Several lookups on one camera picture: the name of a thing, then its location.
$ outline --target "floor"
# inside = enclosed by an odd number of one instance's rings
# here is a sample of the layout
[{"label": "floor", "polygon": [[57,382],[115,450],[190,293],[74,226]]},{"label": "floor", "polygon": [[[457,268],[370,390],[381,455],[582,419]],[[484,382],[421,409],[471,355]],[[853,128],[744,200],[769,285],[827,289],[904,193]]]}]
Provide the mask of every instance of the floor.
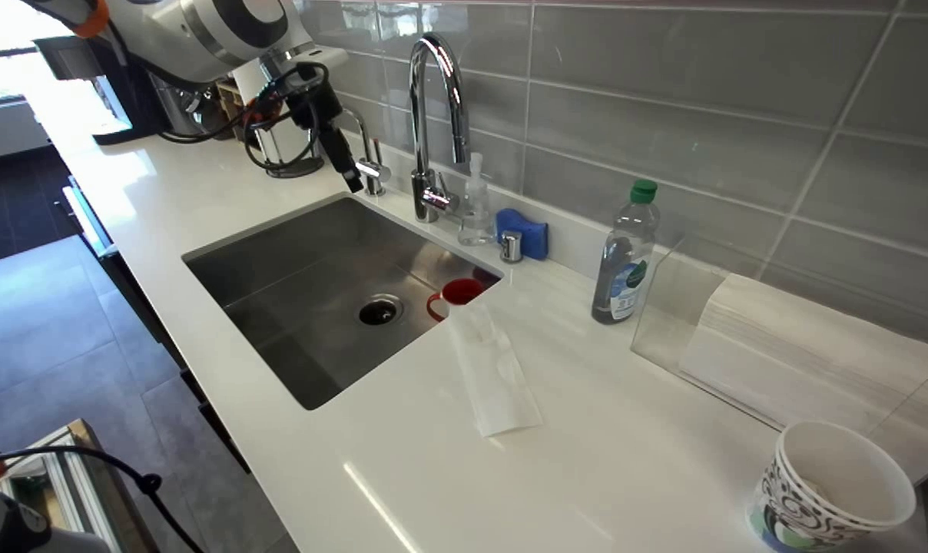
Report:
[{"label": "floor", "polygon": [[[253,477],[202,423],[172,357],[76,236],[0,263],[0,450],[87,419],[102,446],[163,474],[210,553],[293,553]],[[140,499],[160,550],[185,550]]]},{"label": "floor", "polygon": [[0,259],[74,233],[68,208],[57,208],[64,182],[57,149],[0,159]]}]

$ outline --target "gray tile wall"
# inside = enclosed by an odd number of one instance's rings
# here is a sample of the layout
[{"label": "gray tile wall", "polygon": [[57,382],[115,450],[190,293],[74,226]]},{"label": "gray tile wall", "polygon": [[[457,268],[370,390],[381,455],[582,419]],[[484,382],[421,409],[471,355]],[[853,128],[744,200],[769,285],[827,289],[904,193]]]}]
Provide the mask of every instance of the gray tile wall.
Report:
[{"label": "gray tile wall", "polygon": [[[375,136],[408,152],[405,54],[464,66],[488,179],[610,226],[663,186],[660,240],[928,340],[928,0],[303,0]],[[430,78],[435,158],[449,162]]]}]

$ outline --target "dish soap bottle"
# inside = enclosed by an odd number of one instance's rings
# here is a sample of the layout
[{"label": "dish soap bottle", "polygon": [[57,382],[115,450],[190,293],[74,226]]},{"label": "dish soap bottle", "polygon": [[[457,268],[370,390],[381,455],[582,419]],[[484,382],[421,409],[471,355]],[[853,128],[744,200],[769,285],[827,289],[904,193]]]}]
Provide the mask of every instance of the dish soap bottle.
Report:
[{"label": "dish soap bottle", "polygon": [[657,186],[637,182],[629,204],[615,220],[606,240],[606,256],[595,272],[594,319],[615,325],[637,315],[640,285],[648,275],[648,256],[654,247],[657,208],[652,206]]},{"label": "dish soap bottle", "polygon": [[471,154],[471,179],[464,182],[457,243],[493,243],[488,186],[484,182],[484,154]]}]

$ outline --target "sink basin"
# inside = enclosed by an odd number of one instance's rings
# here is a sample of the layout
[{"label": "sink basin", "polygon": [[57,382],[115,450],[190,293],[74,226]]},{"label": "sink basin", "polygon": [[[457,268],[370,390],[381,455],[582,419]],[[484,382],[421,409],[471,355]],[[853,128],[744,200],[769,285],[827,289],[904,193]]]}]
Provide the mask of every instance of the sink basin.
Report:
[{"label": "sink basin", "polygon": [[185,259],[303,409],[319,409],[435,328],[426,298],[493,275],[358,200],[277,223]]}]

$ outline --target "faucet handle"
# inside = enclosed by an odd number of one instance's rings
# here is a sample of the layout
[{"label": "faucet handle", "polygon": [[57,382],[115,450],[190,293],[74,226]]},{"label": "faucet handle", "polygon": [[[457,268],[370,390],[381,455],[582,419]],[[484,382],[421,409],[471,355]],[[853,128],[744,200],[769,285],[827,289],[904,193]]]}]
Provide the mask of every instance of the faucet handle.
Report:
[{"label": "faucet handle", "polygon": [[365,158],[361,158],[355,165],[358,165],[361,175],[365,175],[365,182],[370,182],[370,198],[381,198],[381,193],[383,193],[381,182],[389,179],[389,168],[381,165],[377,139],[373,139],[373,145],[370,145],[370,139],[365,139]]},{"label": "faucet handle", "polygon": [[454,208],[454,198],[445,187],[445,179],[437,173],[437,186],[424,187],[421,204],[435,212],[435,216],[449,216]]}]

